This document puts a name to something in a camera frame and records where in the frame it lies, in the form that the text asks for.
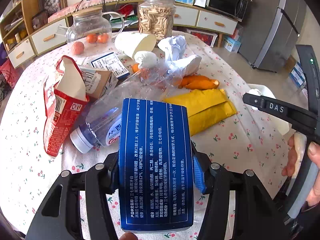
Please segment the yellow envelope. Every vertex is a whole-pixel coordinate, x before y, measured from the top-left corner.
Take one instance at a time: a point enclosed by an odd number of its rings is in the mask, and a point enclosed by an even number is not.
[[[223,89],[192,90],[187,94],[166,98],[164,102],[187,108],[190,136],[237,112]]]

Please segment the drawer handle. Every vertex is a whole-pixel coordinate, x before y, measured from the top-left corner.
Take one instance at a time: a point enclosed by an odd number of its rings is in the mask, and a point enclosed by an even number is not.
[[[44,42],[49,41],[55,37],[55,34],[51,34],[50,36],[43,39]]]
[[[24,54],[24,51],[23,51],[23,52],[20,52],[20,53],[16,56],[16,59],[20,58],[23,54]]]
[[[214,24],[219,26],[219,27],[225,27],[225,25],[223,23],[214,22]]]

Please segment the glass jar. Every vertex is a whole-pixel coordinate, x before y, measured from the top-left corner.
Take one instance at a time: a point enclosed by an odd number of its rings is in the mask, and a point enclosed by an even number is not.
[[[112,33],[110,22],[102,17],[105,14],[116,14],[121,18],[122,27],[118,33]],[[102,13],[102,7],[83,9],[72,16],[73,25],[71,27],[59,25],[56,33],[67,38],[70,52],[76,57],[90,57],[106,52],[112,38],[124,28],[124,20],[120,14]]]
[[[139,5],[139,32],[154,34],[157,41],[172,36],[174,0],[144,0]]]

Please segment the drawer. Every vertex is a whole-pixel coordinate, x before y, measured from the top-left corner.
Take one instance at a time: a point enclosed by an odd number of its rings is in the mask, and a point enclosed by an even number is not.
[[[173,24],[195,26],[198,12],[197,9],[176,6]]]
[[[20,45],[15,47],[8,56],[14,68],[19,66],[21,63],[27,59],[33,57],[35,53],[33,52],[31,43],[29,39],[26,39]]]
[[[66,20],[62,19],[53,24],[50,24],[49,26],[31,36],[38,55],[61,43],[66,42],[67,39],[64,36],[55,34],[59,25],[66,27]]]
[[[227,34],[233,34],[236,25],[236,20],[232,20],[220,14],[209,13],[205,11],[200,11],[197,22],[197,27]]]

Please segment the human hand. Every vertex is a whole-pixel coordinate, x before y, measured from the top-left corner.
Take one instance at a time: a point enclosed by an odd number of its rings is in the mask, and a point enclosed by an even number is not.
[[[294,139],[293,135],[290,137],[288,141],[288,145],[292,147],[288,152],[288,163],[283,168],[281,174],[282,176],[292,176],[295,170],[295,163],[298,158],[298,154],[294,149]],[[320,146],[314,142],[311,142],[308,148],[308,156],[312,162],[314,162],[317,167],[320,169]],[[320,173],[316,178],[316,181],[307,197],[307,202],[309,206],[313,206],[318,204],[320,201]]]
[[[124,233],[119,240],[138,240],[137,236],[131,232]]]

